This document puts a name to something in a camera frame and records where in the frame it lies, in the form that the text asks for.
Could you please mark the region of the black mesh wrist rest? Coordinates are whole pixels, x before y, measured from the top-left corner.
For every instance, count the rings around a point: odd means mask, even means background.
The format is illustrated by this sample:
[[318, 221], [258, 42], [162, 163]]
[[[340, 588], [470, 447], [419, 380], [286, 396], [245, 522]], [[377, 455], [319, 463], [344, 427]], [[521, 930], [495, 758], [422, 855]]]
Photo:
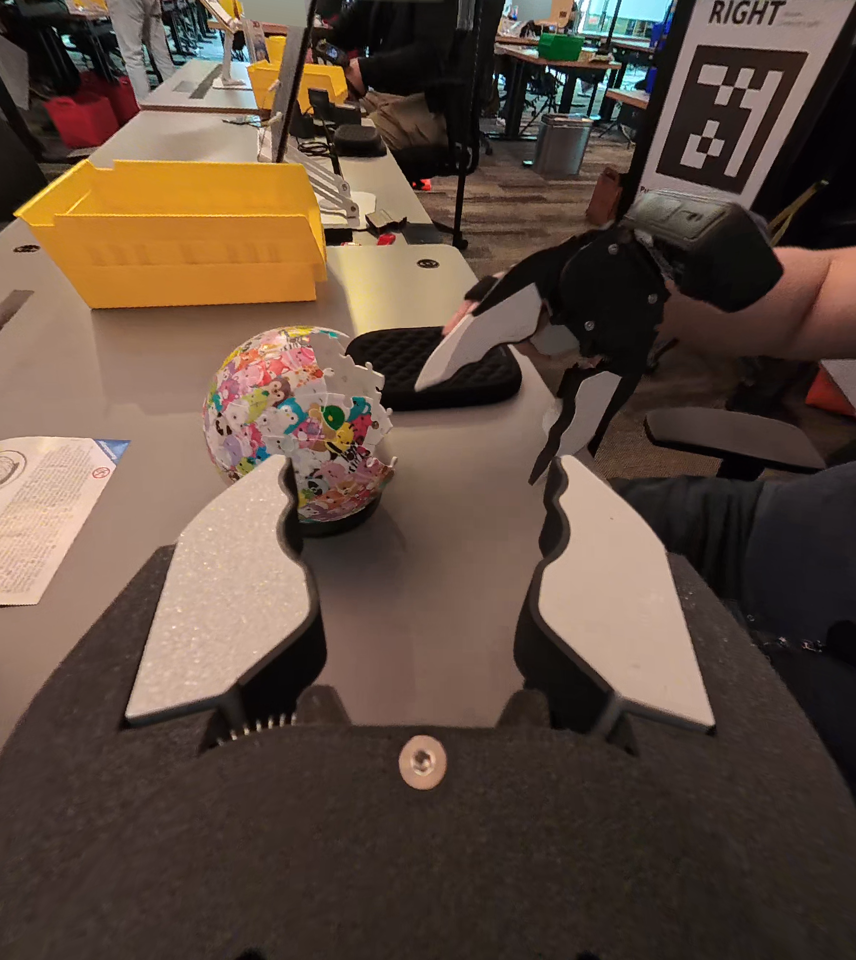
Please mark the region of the black mesh wrist rest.
[[466, 409], [506, 402], [517, 395], [522, 372], [505, 345], [495, 347], [450, 380], [416, 391], [415, 381], [441, 339], [440, 327], [377, 330], [355, 337], [346, 353], [360, 366], [370, 363], [385, 377], [382, 403], [394, 412]]

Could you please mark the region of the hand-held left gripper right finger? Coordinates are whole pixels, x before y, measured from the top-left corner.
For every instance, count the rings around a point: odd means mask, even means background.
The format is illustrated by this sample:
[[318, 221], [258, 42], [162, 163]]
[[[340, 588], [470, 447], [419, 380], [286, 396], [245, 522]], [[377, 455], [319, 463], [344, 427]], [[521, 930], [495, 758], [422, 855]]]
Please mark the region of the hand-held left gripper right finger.
[[636, 716], [711, 733], [714, 712], [660, 539], [573, 455], [550, 466], [544, 503], [514, 658], [554, 726], [611, 735]]

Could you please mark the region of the white puzzle instruction sheet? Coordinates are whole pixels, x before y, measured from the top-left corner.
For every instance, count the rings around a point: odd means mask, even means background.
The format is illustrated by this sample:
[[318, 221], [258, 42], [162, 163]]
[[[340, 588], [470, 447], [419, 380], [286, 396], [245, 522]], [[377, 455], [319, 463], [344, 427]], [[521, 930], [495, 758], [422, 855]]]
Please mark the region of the white puzzle instruction sheet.
[[130, 445], [0, 440], [0, 607], [37, 605]]

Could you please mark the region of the colourful cartoon puzzle ball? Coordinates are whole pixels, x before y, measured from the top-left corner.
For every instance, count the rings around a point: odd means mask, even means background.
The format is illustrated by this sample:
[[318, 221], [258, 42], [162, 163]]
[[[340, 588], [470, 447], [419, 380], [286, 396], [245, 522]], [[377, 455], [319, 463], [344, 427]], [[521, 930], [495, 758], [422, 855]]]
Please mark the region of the colourful cartoon puzzle ball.
[[350, 339], [314, 326], [266, 330], [240, 344], [208, 387], [203, 430], [227, 483], [281, 457], [293, 469], [299, 519], [336, 520], [383, 494], [395, 459], [385, 377], [346, 353]]

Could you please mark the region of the grey chair seat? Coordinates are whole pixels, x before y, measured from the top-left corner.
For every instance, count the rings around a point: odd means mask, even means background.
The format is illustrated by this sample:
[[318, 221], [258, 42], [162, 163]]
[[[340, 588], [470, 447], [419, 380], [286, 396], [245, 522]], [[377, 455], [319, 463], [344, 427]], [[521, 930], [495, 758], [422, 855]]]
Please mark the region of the grey chair seat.
[[766, 470], [817, 474], [826, 463], [807, 435], [779, 419], [705, 407], [651, 411], [645, 431], [656, 447], [720, 461], [719, 478], [754, 481]]

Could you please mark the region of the red bag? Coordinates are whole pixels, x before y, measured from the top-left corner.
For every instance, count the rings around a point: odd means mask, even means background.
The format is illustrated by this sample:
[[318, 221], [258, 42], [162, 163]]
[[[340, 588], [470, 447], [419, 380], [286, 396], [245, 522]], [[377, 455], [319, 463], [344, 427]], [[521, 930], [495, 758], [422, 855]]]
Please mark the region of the red bag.
[[89, 70], [79, 79], [74, 94], [50, 98], [45, 111], [66, 147], [97, 148], [130, 121], [139, 106], [126, 76], [106, 79]]

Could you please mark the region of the white folding stand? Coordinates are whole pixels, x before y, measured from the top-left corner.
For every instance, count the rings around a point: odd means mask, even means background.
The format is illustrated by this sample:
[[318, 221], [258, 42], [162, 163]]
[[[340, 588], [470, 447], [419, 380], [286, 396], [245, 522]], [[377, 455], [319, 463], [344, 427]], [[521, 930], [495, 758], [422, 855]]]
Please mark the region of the white folding stand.
[[307, 172], [326, 229], [362, 229], [362, 210], [342, 174], [335, 171], [331, 159], [314, 156], [289, 146], [286, 162], [299, 164]]

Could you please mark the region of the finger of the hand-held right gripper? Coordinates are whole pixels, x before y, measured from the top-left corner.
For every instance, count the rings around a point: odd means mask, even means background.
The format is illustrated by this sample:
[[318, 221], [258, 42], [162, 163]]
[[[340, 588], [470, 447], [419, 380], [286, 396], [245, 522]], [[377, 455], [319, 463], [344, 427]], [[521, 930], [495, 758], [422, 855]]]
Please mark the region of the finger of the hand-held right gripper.
[[599, 435], [622, 378], [608, 369], [567, 369], [554, 413], [545, 419], [546, 440], [530, 472], [534, 485], [557, 457], [573, 455]]
[[466, 314], [427, 358], [413, 389], [417, 393], [433, 389], [482, 360], [493, 348], [529, 340], [550, 315], [550, 307], [534, 284]]

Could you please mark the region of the black oval pouch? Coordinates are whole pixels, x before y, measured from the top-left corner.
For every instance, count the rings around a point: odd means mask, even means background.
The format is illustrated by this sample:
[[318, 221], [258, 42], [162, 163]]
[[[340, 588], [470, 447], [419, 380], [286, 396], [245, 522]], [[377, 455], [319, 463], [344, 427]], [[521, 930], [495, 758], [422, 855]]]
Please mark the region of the black oval pouch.
[[375, 126], [337, 126], [331, 139], [340, 159], [377, 159], [388, 153], [386, 142]]

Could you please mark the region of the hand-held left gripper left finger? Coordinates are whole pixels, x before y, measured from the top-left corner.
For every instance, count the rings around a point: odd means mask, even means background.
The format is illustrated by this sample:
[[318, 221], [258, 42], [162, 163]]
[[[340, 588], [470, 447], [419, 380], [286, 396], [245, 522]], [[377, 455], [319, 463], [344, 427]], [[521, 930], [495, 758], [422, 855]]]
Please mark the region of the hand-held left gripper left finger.
[[129, 726], [215, 711], [290, 719], [326, 663], [289, 459], [225, 488], [179, 535], [124, 712]]

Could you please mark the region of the black round desk grommet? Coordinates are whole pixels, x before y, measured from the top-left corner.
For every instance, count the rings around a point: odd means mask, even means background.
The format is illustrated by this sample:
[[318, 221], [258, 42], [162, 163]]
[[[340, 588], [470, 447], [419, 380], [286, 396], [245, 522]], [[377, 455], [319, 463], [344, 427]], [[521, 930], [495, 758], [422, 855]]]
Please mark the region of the black round desk grommet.
[[324, 539], [346, 534], [361, 527], [374, 516], [382, 500], [378, 493], [371, 498], [361, 509], [355, 510], [344, 517], [337, 519], [304, 519], [298, 521], [299, 531], [304, 538]]

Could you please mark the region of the grey flat display panel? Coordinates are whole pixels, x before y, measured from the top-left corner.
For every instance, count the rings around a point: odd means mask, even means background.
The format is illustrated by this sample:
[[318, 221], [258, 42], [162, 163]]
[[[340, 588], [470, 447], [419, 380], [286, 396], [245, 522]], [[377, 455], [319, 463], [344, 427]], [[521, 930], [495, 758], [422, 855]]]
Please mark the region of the grey flat display panel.
[[302, 72], [311, 46], [315, 8], [315, 1], [298, 2], [289, 16], [286, 46], [278, 82], [274, 85], [278, 97], [271, 112], [261, 111], [263, 116], [258, 154], [260, 162], [285, 162], [290, 124], [298, 107]]

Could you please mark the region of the person's dark blue shirt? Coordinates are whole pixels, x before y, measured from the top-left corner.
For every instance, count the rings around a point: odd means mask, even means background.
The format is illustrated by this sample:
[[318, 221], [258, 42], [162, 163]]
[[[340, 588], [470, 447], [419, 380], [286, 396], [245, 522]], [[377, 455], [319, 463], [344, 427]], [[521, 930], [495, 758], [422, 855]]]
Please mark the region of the person's dark blue shirt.
[[856, 461], [789, 482], [714, 477], [612, 485], [749, 627], [840, 768], [856, 802], [856, 667], [824, 651], [856, 621]]

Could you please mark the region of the yellow storage bin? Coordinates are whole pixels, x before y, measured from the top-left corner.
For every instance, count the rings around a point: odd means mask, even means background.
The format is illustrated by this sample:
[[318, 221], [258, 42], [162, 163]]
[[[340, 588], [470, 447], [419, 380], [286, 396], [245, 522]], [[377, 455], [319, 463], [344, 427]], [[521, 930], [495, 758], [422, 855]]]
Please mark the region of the yellow storage bin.
[[[272, 86], [278, 81], [280, 66], [269, 61], [259, 61], [248, 64], [246, 69], [256, 110], [270, 113], [278, 97]], [[336, 65], [305, 64], [298, 92], [298, 103], [302, 113], [306, 113], [311, 108], [309, 100], [311, 90], [326, 92], [332, 104], [344, 104], [348, 98], [348, 88], [343, 69]]]

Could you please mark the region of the yellow plastic bin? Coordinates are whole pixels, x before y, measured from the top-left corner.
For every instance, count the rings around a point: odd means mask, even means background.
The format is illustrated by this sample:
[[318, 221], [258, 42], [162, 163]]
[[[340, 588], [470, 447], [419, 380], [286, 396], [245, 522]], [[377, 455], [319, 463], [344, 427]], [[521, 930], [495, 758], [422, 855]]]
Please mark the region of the yellow plastic bin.
[[85, 160], [14, 215], [92, 309], [313, 302], [327, 279], [296, 164]]

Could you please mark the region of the grey trash bin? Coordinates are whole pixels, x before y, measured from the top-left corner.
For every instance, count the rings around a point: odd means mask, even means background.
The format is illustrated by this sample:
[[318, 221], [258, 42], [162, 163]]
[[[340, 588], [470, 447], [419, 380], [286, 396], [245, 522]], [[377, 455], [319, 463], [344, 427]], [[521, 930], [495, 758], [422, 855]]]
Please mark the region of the grey trash bin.
[[577, 179], [594, 127], [589, 115], [546, 113], [540, 118], [531, 170], [545, 179]]

